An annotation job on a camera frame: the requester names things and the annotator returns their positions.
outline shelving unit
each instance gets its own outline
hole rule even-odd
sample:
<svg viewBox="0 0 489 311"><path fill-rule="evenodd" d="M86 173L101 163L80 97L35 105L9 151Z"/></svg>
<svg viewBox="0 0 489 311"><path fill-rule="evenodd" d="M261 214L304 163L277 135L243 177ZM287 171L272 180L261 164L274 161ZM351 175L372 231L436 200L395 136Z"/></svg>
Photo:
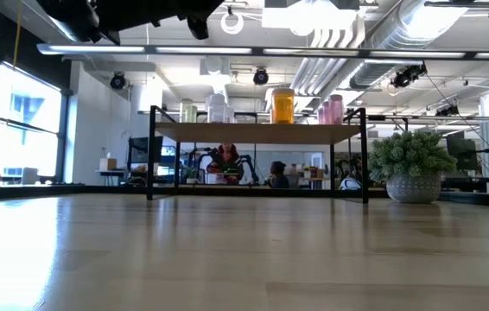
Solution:
<svg viewBox="0 0 489 311"><path fill-rule="evenodd" d="M156 122L156 113L159 112L169 122ZM149 137L153 137L156 132L162 136L176 141L175 145L175 172L179 172L179 162L181 153L181 143L269 143L269 144L326 144L330 149L330 162L334 162L334 145L350 139L360 134L362 149L362 167L367 168L367 130L365 108L359 108L354 113L349 114L344 121L350 120L353 116L359 115L360 125L305 125L305 124L191 124L177 123L165 111L156 106L150 107L150 127ZM154 153L149 152L149 168L155 162ZM277 189L278 194L287 193L289 196L318 196L318 197L346 197L346 194L356 194L358 191L338 191L335 189L335 170L332 165L330 168L331 190L297 190L297 189ZM368 184L367 174L362 174L362 185ZM201 195L212 194L212 189L219 192L219 195L265 195L274 194L273 190L259 188L254 192L247 190L246 187L213 187L210 191L204 191L203 187L180 187L179 179L175 178L173 188L159 187L154 188L152 178L147 180L147 199L152 200L153 194L193 194ZM363 203L368 202L367 187L362 187L361 197Z"/></svg>

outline green succulent plant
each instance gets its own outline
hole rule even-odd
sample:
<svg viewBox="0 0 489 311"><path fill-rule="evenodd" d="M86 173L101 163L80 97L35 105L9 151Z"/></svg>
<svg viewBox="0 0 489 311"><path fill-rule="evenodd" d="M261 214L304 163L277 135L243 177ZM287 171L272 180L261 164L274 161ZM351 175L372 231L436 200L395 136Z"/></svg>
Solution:
<svg viewBox="0 0 489 311"><path fill-rule="evenodd" d="M438 145L440 140L438 134L405 132L373 142L368 158L370 177L381 182L394 174L419 177L455 171L456 159Z"/></svg>

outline person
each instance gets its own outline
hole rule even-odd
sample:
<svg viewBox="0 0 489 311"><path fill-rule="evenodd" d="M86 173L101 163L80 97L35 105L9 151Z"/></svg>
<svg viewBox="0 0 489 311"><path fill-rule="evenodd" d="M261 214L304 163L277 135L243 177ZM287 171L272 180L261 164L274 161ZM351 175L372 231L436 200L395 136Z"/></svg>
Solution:
<svg viewBox="0 0 489 311"><path fill-rule="evenodd" d="M281 161L275 161L271 163L271 184L272 189L289 189L289 180L284 175L285 163Z"/></svg>
<svg viewBox="0 0 489 311"><path fill-rule="evenodd" d="M242 165L237 165L238 160L237 148L232 143L222 143L218 147L218 155L221 156L223 163L217 163L212 160L206 167L208 173L228 173L234 172L235 175L220 175L220 182L227 184L238 184L245 173Z"/></svg>

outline black metal shelf frame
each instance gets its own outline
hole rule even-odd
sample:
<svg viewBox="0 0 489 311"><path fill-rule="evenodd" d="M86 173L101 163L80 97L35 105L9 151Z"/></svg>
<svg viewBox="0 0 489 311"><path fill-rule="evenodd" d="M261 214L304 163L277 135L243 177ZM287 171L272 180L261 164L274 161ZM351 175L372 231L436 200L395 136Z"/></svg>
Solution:
<svg viewBox="0 0 489 311"><path fill-rule="evenodd" d="M162 117L165 117L169 122L177 123L175 119L169 116L162 108L158 106L150 107L149 114L149 150L153 150L152 143L156 134L156 113L159 113ZM242 115L254 117L257 120L257 114L253 112L244 112ZM288 197L317 197L317 198L361 198L362 203L369 203L369 175L367 174L367 115L365 108L358 108L354 112L348 114L344 118L344 122L350 123L352 118L359 118L360 121L360 139L361 139L361 155L362 155L362 188L359 191L341 191L336 188L336 172L334 167L334 144L329 145L330 154L330 176L331 176L331 189L330 190L301 190L301 189L259 189L248 187L242 188L180 188L180 159L181 159L181 142L175 142L175 176L173 187L154 187L153 174L147 174L147 200L153 200L153 194L169 194L169 195L231 195L231 196L288 196ZM351 140L349 139L349 153L351 152ZM155 163L154 152L149 152L148 168L149 172L153 171ZM254 144L254 168L256 169L256 144Z"/></svg>

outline wooden tabletop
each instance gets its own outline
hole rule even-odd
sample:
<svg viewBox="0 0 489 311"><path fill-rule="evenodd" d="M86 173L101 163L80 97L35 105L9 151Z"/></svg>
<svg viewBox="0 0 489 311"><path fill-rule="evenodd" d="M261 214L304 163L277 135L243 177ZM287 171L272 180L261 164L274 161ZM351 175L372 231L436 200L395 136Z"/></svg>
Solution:
<svg viewBox="0 0 489 311"><path fill-rule="evenodd" d="M357 125L157 123L180 143L335 144L359 134Z"/></svg>

